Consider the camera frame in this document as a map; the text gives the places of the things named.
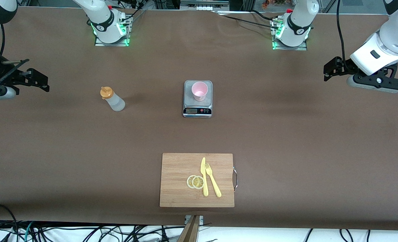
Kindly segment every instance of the white floor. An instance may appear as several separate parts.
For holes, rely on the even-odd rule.
[[[148,226],[141,232],[157,230],[160,226]],[[121,227],[123,233],[132,231],[132,227]],[[81,242],[92,230],[50,230],[45,234],[54,242]],[[168,237],[181,234],[182,229],[168,229]],[[366,242],[366,230],[350,230],[354,242]],[[8,232],[0,231],[0,240]],[[284,229],[284,228],[234,228],[234,227],[201,227],[197,242],[208,242],[214,239],[216,242],[304,242],[308,229]],[[121,241],[121,235],[112,233]],[[96,232],[89,242],[97,242],[101,233]],[[102,242],[118,242],[114,236],[106,236]],[[141,239],[141,242],[150,241],[153,238],[160,238],[157,234],[149,235]],[[15,242],[16,237],[10,236],[9,242]],[[308,242],[343,242],[339,235],[339,230],[334,229],[314,229]],[[369,238],[370,242],[398,242],[398,231],[373,230]]]

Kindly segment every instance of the kitchen scale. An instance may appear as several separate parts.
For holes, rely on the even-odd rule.
[[[191,87],[196,80],[187,80],[184,83],[184,103],[182,115],[186,118],[210,118],[212,116],[212,82],[202,81],[208,86],[208,93],[203,101],[194,99]]]

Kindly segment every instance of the teal cable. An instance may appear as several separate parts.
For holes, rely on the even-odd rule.
[[[34,222],[34,221],[31,221],[31,222],[28,224],[27,229],[25,230],[24,241],[27,241],[28,231],[30,230],[31,224],[32,224],[33,222]]]

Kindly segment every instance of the cutting board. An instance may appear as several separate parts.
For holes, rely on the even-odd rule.
[[[211,178],[206,175],[209,195],[202,189],[187,186],[191,175],[202,176],[202,158],[212,168],[212,175],[221,191],[217,198]],[[164,153],[161,163],[160,207],[176,208],[233,208],[233,155],[200,153]]]

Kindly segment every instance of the cutting board handle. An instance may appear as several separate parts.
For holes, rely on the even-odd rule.
[[[235,174],[235,179],[236,179],[236,185],[233,187],[233,192],[235,192],[236,188],[238,187],[238,173],[236,172],[234,167],[233,167],[233,173]]]

